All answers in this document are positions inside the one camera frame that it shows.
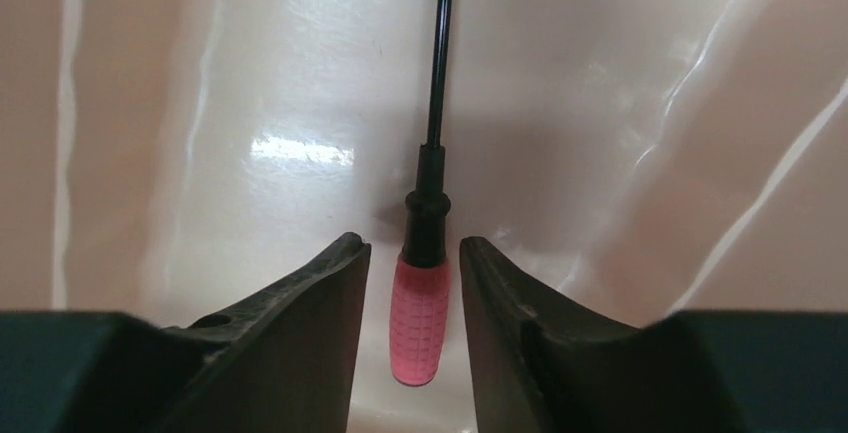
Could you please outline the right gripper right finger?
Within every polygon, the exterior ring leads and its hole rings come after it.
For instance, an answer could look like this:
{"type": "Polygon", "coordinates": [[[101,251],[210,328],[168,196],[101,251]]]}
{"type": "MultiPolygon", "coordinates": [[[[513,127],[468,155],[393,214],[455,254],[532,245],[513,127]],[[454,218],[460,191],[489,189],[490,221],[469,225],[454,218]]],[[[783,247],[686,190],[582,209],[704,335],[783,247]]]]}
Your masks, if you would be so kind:
{"type": "Polygon", "coordinates": [[[683,310],[642,328],[459,249],[482,432],[843,432],[847,317],[683,310]]]}

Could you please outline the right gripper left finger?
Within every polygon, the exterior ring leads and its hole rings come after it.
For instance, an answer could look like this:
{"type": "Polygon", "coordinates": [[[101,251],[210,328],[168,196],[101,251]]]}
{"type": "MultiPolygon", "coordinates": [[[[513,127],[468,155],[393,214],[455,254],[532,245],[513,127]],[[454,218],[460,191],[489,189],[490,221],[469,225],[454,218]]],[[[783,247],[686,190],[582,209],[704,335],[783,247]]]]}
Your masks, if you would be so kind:
{"type": "Polygon", "coordinates": [[[341,235],[187,327],[123,312],[5,311],[5,432],[342,432],[371,248],[341,235]]]}

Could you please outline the red handled screwdriver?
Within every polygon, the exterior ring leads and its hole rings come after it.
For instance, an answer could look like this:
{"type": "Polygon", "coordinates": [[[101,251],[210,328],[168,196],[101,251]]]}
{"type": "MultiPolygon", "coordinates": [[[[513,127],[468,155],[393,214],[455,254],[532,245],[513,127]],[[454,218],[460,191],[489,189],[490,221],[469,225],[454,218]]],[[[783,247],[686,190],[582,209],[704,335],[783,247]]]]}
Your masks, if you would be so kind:
{"type": "Polygon", "coordinates": [[[437,0],[425,142],[414,189],[405,198],[407,221],[393,279],[389,358],[393,377],[420,387],[437,373],[448,320],[451,285],[446,249],[446,150],[441,143],[452,0],[437,0]]]}

